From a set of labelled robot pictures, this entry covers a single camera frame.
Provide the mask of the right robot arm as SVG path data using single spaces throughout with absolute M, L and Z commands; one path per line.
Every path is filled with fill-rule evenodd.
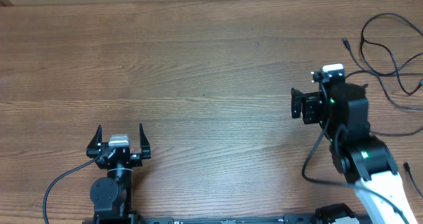
M 353 189 L 372 223 L 416 223 L 399 168 L 388 146 L 371 134 L 365 87 L 347 83 L 343 70 L 312 72 L 319 89 L 291 89 L 291 115 L 305 124 L 319 124 L 317 138 L 330 141 L 337 171 L 346 182 L 305 179 L 315 184 Z

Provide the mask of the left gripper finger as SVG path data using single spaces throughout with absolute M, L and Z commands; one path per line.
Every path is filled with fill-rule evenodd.
M 139 146 L 141 148 L 141 158 L 150 159 L 151 158 L 151 147 L 147 140 L 147 137 L 144 133 L 142 123 L 139 124 Z
M 102 143 L 102 126 L 99 125 L 96 129 L 94 137 L 87 145 L 87 151 L 98 151 Z

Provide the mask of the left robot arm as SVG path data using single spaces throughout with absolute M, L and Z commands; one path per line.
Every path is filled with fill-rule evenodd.
M 127 134 L 111 135 L 102 140 L 99 126 L 87 145 L 86 155 L 98 168 L 106 170 L 106 176 L 96 180 L 90 189 L 94 204 L 93 223 L 145 223 L 138 211 L 132 208 L 133 168 L 141 167 L 143 160 L 151 158 L 150 144 L 139 125 L 139 153 L 130 151 Z

